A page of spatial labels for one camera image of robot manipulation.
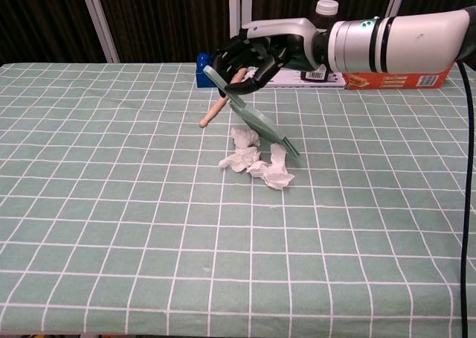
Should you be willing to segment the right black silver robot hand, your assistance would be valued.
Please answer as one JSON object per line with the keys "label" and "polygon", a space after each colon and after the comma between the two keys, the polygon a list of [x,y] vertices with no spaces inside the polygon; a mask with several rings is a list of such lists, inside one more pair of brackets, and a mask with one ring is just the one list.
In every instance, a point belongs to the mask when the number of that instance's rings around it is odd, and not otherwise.
{"label": "right black silver robot hand", "polygon": [[314,71],[327,64],[327,45],[327,33],[306,18],[253,21],[216,51],[211,66],[228,92],[247,95],[283,68]]}

